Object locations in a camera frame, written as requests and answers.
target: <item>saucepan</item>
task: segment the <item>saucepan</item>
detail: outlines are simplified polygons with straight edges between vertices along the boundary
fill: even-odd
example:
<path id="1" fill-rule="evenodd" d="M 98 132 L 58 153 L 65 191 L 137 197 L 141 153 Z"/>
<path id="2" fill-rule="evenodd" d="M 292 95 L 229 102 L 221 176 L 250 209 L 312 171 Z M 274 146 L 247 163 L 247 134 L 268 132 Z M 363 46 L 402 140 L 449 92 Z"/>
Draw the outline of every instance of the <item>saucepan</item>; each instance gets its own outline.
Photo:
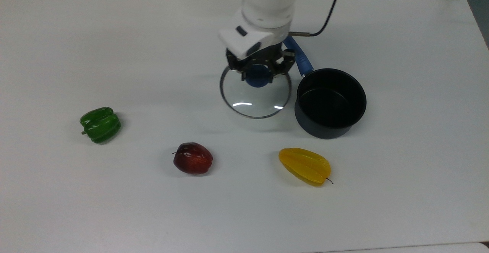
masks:
<path id="1" fill-rule="evenodd" d="M 341 70 L 313 70 L 292 37 L 283 43 L 288 49 L 295 50 L 295 61 L 303 77 L 294 107 L 297 122 L 317 138 L 332 139 L 344 135 L 365 113 L 367 98 L 361 84 Z"/>

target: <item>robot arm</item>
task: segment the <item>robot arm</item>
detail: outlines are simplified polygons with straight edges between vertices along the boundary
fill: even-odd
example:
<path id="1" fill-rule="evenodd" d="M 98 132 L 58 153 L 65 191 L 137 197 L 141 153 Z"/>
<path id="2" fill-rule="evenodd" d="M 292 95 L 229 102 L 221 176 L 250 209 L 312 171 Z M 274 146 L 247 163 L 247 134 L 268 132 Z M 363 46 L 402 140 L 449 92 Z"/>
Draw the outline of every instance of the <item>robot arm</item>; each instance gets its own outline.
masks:
<path id="1" fill-rule="evenodd" d="M 227 47 L 232 70 L 246 77 L 252 65 L 265 65 L 272 75 L 287 73 L 294 63 L 292 51 L 282 51 L 288 36 L 295 0 L 243 0 L 230 23 L 219 32 Z"/>

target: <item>white table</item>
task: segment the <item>white table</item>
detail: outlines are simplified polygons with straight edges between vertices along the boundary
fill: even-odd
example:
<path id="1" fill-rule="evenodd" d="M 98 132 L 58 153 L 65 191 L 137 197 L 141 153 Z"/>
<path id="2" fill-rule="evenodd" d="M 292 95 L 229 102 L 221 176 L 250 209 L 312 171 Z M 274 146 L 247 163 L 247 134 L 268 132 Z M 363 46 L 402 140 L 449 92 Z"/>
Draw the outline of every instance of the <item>white table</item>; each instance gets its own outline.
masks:
<path id="1" fill-rule="evenodd" d="M 298 0 L 316 31 L 332 0 Z M 489 52 L 466 0 L 339 0 L 316 67 L 367 111 L 320 140 L 293 105 L 266 120 L 220 98 L 218 29 L 241 0 L 0 0 L 0 251 L 298 253 L 489 240 Z M 293 87 L 300 77 L 291 70 Z M 106 145 L 78 119 L 110 106 Z M 172 164 L 205 145 L 211 172 Z M 277 152 L 326 157 L 308 187 Z"/>

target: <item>red apple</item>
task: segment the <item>red apple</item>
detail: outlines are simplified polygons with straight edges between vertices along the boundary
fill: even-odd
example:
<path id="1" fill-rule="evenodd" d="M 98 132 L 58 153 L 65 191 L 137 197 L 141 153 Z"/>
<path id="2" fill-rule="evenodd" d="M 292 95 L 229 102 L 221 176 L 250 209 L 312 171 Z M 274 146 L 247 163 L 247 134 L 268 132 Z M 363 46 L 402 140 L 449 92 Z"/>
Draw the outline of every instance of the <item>red apple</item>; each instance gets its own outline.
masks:
<path id="1" fill-rule="evenodd" d="M 212 154 L 195 142 L 182 143 L 173 158 L 173 164 L 187 174 L 207 173 L 212 165 Z"/>

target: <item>pot handle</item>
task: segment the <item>pot handle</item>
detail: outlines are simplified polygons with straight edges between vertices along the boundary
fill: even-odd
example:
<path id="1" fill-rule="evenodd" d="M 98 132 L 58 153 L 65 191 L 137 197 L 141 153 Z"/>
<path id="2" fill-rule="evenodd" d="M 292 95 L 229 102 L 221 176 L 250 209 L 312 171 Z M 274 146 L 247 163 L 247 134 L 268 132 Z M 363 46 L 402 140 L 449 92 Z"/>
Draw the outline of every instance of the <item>pot handle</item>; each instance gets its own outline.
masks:
<path id="1" fill-rule="evenodd" d="M 297 63 L 297 67 L 299 68 L 302 77 L 305 77 L 308 73 L 313 71 L 313 65 L 311 65 L 306 54 L 304 54 L 304 51 L 302 51 L 301 47 L 295 42 L 292 36 L 287 36 L 283 41 L 283 44 L 286 48 L 295 50 L 295 62 Z"/>

